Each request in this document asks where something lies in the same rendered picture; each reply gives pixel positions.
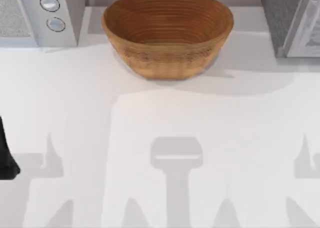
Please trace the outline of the microwave knob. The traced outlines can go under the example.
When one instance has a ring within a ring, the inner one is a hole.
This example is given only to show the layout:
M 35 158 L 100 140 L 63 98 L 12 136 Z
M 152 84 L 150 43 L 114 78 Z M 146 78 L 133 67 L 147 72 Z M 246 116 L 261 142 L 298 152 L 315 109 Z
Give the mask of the microwave knob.
M 60 9 L 59 0 L 39 0 L 39 4 L 47 12 L 56 12 Z
M 46 20 L 47 27 L 56 33 L 63 32 L 66 29 L 66 23 L 59 17 L 53 17 Z

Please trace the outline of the pale microwave oven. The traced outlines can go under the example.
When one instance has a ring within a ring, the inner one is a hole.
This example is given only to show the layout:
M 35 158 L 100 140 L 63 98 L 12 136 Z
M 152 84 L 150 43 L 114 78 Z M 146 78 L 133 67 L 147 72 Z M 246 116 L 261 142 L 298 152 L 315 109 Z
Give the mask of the pale microwave oven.
M 40 0 L 0 0 L 0 48 L 69 48 L 78 45 L 87 0 L 59 0 L 56 12 Z M 46 21 L 58 17 L 66 28 L 51 31 Z

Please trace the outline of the brown woven basket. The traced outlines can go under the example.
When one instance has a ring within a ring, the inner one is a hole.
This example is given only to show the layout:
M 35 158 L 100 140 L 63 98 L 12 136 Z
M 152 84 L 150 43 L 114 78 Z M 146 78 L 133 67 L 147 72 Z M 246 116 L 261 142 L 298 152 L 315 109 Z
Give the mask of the brown woven basket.
M 121 60 L 154 80 L 201 73 L 234 27 L 218 0 L 117 0 L 102 13 L 102 28 Z

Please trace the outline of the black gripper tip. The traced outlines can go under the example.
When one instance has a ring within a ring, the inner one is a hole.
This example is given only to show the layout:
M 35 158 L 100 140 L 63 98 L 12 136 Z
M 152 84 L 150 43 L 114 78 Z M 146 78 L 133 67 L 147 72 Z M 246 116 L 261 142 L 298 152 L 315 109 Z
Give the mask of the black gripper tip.
M 0 116 L 0 181 L 14 180 L 20 172 L 21 169 L 10 152 Z

